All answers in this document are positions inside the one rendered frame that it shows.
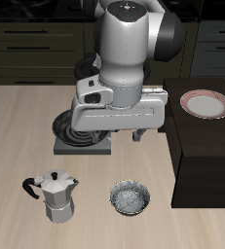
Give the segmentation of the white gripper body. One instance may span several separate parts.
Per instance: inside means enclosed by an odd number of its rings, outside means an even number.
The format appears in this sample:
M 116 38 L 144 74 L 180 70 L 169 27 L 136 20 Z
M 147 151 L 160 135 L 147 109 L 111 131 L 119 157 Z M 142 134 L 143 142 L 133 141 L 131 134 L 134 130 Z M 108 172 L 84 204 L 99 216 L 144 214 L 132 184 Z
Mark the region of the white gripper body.
M 168 93 L 160 88 L 142 89 L 141 99 L 130 109 L 72 100 L 71 127 L 76 131 L 148 129 L 164 124 Z

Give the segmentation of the dark grey stove plate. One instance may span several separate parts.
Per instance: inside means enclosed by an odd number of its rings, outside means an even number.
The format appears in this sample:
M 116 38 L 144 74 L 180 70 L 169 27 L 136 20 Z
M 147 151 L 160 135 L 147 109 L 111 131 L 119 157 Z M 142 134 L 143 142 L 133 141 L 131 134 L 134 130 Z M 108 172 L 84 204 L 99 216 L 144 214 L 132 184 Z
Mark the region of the dark grey stove plate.
M 74 147 L 63 143 L 56 138 L 54 145 L 55 155 L 110 155 L 111 154 L 111 133 L 108 133 L 103 140 L 87 147 Z

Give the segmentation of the grey speckled bowl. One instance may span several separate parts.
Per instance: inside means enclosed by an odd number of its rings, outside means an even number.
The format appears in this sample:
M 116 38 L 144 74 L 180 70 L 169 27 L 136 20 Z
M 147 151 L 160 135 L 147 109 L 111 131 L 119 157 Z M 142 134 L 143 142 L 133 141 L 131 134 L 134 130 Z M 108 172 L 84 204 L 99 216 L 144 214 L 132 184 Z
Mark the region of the grey speckled bowl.
M 109 201 L 120 214 L 135 216 L 146 209 L 151 196 L 148 189 L 138 181 L 123 180 L 111 188 Z

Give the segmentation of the white plate with red rim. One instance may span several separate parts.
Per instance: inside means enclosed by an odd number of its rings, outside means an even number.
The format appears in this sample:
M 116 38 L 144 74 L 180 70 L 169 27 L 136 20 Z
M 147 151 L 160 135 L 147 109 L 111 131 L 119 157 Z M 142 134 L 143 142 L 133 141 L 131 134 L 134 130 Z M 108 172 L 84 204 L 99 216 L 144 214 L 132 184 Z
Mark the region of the white plate with red rim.
M 225 118 L 225 95 L 214 90 L 190 90 L 180 97 L 180 106 L 185 112 L 197 118 Z

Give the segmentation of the black frying pan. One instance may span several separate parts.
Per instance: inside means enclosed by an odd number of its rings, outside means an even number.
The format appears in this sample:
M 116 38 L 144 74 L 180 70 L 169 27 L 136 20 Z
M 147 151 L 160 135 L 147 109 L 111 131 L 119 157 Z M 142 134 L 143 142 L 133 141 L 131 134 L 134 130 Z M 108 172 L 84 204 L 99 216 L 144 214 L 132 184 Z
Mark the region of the black frying pan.
M 66 110 L 59 114 L 52 126 L 54 135 L 63 143 L 74 147 L 87 147 L 97 143 L 93 143 L 92 131 L 75 131 L 71 128 L 72 111 Z M 108 134 L 105 130 L 99 130 L 99 141 L 103 140 Z

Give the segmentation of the dark wooden cabinet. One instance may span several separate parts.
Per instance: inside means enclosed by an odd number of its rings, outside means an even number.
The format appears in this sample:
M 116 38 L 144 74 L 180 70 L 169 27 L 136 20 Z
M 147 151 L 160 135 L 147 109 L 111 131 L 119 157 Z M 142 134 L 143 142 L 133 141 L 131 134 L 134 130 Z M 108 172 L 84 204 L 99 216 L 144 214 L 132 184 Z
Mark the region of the dark wooden cabinet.
M 195 89 L 225 95 L 222 78 L 165 78 L 169 93 L 165 124 L 175 176 L 173 208 L 225 208 L 225 118 L 204 120 L 186 113 L 180 97 Z

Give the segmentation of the silver moka pot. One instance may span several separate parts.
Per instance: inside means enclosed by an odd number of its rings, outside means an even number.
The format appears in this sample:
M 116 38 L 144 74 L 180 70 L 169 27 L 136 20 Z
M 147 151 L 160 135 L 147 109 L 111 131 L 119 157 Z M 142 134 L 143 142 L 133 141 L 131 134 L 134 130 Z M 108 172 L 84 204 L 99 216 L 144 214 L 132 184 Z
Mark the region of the silver moka pot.
M 55 169 L 46 172 L 42 177 L 27 178 L 22 187 L 35 199 L 32 186 L 41 188 L 45 197 L 46 215 L 53 222 L 63 224 L 74 214 L 74 202 L 71 192 L 79 184 L 68 172 Z

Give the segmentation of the dark kitchen cupboard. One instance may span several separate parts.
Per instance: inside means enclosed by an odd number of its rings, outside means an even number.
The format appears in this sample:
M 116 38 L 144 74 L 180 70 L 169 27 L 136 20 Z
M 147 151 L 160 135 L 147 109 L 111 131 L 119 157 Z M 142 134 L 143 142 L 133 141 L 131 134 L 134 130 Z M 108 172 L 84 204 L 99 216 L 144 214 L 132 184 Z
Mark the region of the dark kitchen cupboard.
M 0 86 L 75 85 L 93 50 L 92 22 L 0 22 Z

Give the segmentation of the grey kitchen cupboard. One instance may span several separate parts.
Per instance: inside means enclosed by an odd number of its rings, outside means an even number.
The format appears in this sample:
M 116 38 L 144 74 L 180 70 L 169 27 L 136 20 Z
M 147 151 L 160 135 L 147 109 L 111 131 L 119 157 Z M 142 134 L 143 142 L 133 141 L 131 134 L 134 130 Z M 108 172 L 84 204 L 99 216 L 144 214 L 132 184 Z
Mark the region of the grey kitchen cupboard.
M 225 20 L 200 23 L 190 77 L 225 79 Z

